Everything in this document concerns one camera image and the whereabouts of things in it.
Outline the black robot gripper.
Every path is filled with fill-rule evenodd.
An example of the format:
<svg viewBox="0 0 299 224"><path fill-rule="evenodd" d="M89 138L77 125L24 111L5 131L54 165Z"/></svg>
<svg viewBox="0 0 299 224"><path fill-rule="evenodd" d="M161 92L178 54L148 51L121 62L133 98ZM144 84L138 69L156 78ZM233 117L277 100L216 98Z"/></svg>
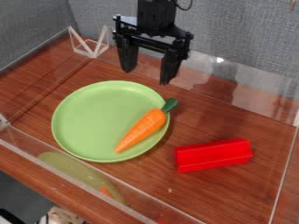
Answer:
<svg viewBox="0 0 299 224"><path fill-rule="evenodd" d="M136 16L113 16L117 56L121 69L129 73L136 68L138 47L164 53L160 84L176 77L181 59L188 57L193 35L174 25L177 0L137 0Z"/></svg>

